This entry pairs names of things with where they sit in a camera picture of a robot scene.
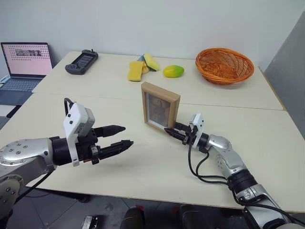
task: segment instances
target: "sponge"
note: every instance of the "sponge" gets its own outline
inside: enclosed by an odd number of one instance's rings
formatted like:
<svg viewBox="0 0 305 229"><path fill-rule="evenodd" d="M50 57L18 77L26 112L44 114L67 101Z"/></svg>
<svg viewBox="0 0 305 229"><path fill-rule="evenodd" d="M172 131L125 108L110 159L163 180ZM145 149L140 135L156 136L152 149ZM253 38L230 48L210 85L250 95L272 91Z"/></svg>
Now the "sponge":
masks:
<svg viewBox="0 0 305 229"><path fill-rule="evenodd" d="M148 67L154 69L154 70L159 70L159 64L158 62L148 53L144 54L144 59Z"/></svg>
<svg viewBox="0 0 305 229"><path fill-rule="evenodd" d="M127 79L130 81L141 81L142 61L131 61L129 63L129 72Z"/></svg>

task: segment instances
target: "wooden picture frame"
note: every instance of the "wooden picture frame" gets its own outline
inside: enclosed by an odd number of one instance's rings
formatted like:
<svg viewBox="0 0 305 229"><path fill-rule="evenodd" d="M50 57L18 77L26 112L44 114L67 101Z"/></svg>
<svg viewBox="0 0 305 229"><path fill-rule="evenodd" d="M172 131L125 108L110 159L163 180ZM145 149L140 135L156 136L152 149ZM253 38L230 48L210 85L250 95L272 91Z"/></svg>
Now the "wooden picture frame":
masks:
<svg viewBox="0 0 305 229"><path fill-rule="evenodd" d="M141 84L144 122L159 130L174 128L180 95L148 82Z"/></svg>

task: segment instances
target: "orange wicker basket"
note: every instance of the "orange wicker basket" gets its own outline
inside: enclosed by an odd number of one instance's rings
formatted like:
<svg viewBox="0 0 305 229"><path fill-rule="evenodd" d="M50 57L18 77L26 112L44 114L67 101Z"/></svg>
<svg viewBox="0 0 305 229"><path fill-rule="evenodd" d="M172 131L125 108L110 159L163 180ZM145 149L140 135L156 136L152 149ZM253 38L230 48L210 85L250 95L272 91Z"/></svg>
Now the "orange wicker basket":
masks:
<svg viewBox="0 0 305 229"><path fill-rule="evenodd" d="M212 83L231 84L248 79L254 72L251 60L239 52L214 48L201 51L196 67Z"/></svg>

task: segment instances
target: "table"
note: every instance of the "table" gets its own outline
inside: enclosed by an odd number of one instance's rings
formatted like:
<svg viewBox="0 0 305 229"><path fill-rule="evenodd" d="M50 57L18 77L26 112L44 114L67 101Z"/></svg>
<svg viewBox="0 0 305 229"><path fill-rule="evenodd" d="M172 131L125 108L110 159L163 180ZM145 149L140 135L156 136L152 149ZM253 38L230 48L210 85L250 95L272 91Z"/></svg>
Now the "table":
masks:
<svg viewBox="0 0 305 229"><path fill-rule="evenodd" d="M98 60L85 75L71 75L65 71L80 52L70 52L34 89L35 93L83 95L102 98L141 100L141 82L127 80L129 62L137 56L99 54ZM182 104L203 104L282 110L283 107L255 65L251 78L243 83L215 85L206 81L195 66L195 60L156 58L161 69L180 65L182 77L169 79L162 70L142 76L147 81L181 95Z"/></svg>
<svg viewBox="0 0 305 229"><path fill-rule="evenodd" d="M24 138L64 137L63 98L33 94L0 131L0 145ZM142 102L68 96L92 110L94 127L122 125L126 130L100 138L102 147L121 139L134 141L126 152L100 161L58 167L40 188L95 195L141 198L240 208L226 186L199 181L189 171L187 147L144 123ZM227 137L257 182L287 211L305 211L305 141L286 111L180 104L177 121L197 112L205 132ZM203 155L192 152L193 166ZM200 173L220 175L210 158Z"/></svg>

